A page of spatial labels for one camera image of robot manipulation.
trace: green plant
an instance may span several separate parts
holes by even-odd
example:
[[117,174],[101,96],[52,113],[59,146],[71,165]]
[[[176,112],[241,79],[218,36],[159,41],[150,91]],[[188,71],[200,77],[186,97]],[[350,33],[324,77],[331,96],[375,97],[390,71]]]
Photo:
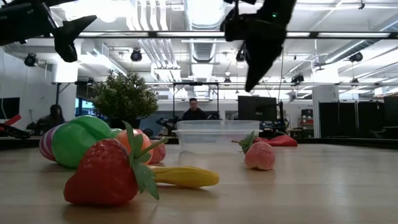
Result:
[[126,76],[110,71],[105,82],[94,85],[95,110],[111,119],[144,119],[157,109],[156,96],[136,72]]

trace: orange fruit toy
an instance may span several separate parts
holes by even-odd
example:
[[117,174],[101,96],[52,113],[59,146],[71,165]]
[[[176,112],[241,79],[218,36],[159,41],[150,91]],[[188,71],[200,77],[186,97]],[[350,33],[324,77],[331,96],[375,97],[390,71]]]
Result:
[[[144,134],[140,129],[133,129],[133,133],[134,133],[134,136],[136,136],[136,135],[138,135],[138,134],[141,134],[141,135],[142,135],[143,142],[142,142],[142,148],[141,148],[141,150],[144,150],[145,148],[147,148],[147,147],[149,147],[150,145],[152,145],[152,141],[151,141],[151,140],[148,138],[148,136],[147,136],[146,134]],[[126,130],[121,131],[121,132],[116,136],[116,139],[119,140],[119,141],[122,143],[122,145],[123,145],[124,147],[126,147],[127,152],[130,154],[130,152],[131,152],[131,147],[130,147],[130,144],[129,144],[129,140],[127,139],[127,131],[126,131]],[[153,150],[150,150],[148,153],[150,154],[150,159],[149,159],[147,162],[145,162],[145,164],[150,163],[150,161],[152,160],[152,155],[153,155],[154,151],[153,151]]]

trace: man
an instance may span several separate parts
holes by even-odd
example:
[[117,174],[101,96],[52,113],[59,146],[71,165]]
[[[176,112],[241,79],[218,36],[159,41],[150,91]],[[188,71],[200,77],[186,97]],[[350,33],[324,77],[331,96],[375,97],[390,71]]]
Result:
[[189,99],[189,107],[190,108],[187,110],[187,112],[185,112],[182,116],[183,121],[207,119],[205,112],[198,108],[198,100],[196,98]]

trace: plastic bin lid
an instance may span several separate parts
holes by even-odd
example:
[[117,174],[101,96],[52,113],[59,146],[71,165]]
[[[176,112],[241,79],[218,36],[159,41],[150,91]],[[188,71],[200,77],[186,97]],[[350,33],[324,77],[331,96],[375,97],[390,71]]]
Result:
[[228,129],[179,129],[172,131],[180,134],[250,134],[252,131],[259,134],[262,130],[228,130]]

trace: clear plastic container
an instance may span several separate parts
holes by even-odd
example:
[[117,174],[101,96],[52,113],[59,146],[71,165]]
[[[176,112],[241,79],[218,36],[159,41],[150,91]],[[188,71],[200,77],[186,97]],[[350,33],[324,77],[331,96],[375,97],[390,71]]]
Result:
[[258,130],[260,121],[179,121],[178,130]]
[[238,153],[242,151],[239,144],[232,140],[243,140],[254,131],[255,135],[261,132],[257,129],[181,129],[173,131],[178,135],[181,151],[194,153]]

